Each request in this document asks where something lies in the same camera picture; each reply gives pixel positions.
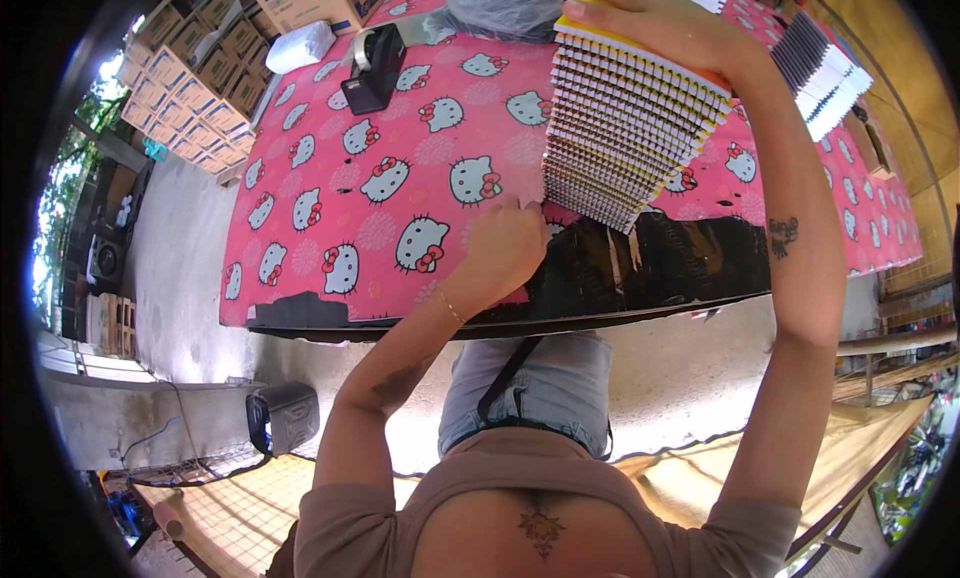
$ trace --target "table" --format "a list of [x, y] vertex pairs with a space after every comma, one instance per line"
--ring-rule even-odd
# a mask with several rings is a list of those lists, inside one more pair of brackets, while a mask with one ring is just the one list
[[[442, 3], [390, 0], [372, 22]], [[753, 1], [727, 0], [723, 16], [770, 46], [783, 33]], [[339, 92], [348, 69], [337, 67], [349, 41], [285, 76], [264, 113], [227, 237], [223, 325], [375, 340], [465, 256], [471, 225], [492, 200], [543, 197], [556, 45], [442, 33], [408, 49], [387, 109], [354, 117]], [[547, 203], [553, 239], [543, 266], [458, 337], [600, 327], [767, 292], [762, 176], [738, 172], [756, 148], [736, 109], [630, 237]], [[903, 185], [867, 176], [842, 127], [818, 152], [846, 220], [850, 273], [917, 258]]]

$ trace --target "stack of spiral notebooks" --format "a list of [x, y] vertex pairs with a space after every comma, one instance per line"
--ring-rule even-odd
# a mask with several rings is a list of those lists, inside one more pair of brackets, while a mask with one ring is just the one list
[[874, 79], [806, 13], [793, 17], [771, 56], [813, 140], [834, 129]]
[[687, 167], [726, 123], [730, 86], [566, 17], [554, 28], [546, 198], [629, 233], [667, 175]]

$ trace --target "speaker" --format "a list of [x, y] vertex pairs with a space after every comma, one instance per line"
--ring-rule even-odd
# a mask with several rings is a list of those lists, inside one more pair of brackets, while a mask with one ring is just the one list
[[86, 273], [93, 276], [97, 283], [101, 280], [117, 286], [123, 280], [124, 261], [127, 252], [122, 245], [107, 240], [99, 234], [90, 241], [90, 254], [86, 261]]

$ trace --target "tattoo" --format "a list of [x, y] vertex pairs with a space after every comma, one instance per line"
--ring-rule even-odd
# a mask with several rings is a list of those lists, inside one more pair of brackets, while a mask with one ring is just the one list
[[770, 250], [773, 251], [776, 259], [786, 257], [786, 246], [797, 240], [797, 226], [800, 222], [797, 218], [790, 218], [789, 222], [778, 222], [770, 220]]
[[413, 365], [388, 373], [383, 380], [374, 384], [370, 390], [379, 398], [378, 407], [390, 411], [399, 409], [424, 378], [426, 370], [433, 365], [437, 355], [438, 353], [431, 353]]
[[534, 512], [521, 513], [522, 522], [517, 524], [518, 528], [523, 528], [524, 536], [534, 541], [534, 548], [540, 555], [540, 558], [546, 561], [550, 550], [553, 549], [554, 541], [560, 538], [560, 530], [565, 530], [559, 522], [559, 517], [549, 517], [542, 511], [543, 493], [540, 490], [530, 491], [530, 504]]

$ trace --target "blue cable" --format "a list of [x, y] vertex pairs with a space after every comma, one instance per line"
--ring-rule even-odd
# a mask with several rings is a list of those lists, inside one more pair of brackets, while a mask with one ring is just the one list
[[134, 448], [135, 446], [137, 446], [140, 442], [144, 442], [144, 441], [146, 441], [146, 440], [150, 440], [150, 439], [153, 438], [154, 436], [157, 436], [157, 435], [159, 435], [159, 434], [162, 434], [164, 430], [166, 430], [168, 427], [170, 427], [170, 422], [171, 422], [171, 421], [174, 421], [175, 419], [180, 419], [180, 416], [173, 416], [173, 417], [171, 417], [170, 419], [167, 419], [167, 422], [166, 422], [165, 424], [163, 424], [163, 427], [162, 427], [162, 428], [160, 428], [160, 429], [157, 430], [156, 432], [150, 434], [150, 436], [145, 437], [145, 438], [142, 438], [142, 439], [134, 442], [133, 444], [131, 444], [130, 446], [128, 446], [128, 447], [126, 448], [126, 451], [124, 451], [123, 457], [120, 458], [120, 464], [123, 466], [123, 469], [124, 469], [124, 471], [126, 471], [126, 474], [127, 474], [127, 475], [130, 475], [130, 471], [127, 469], [127, 455], [130, 453], [130, 449], [132, 449], [132, 448]]

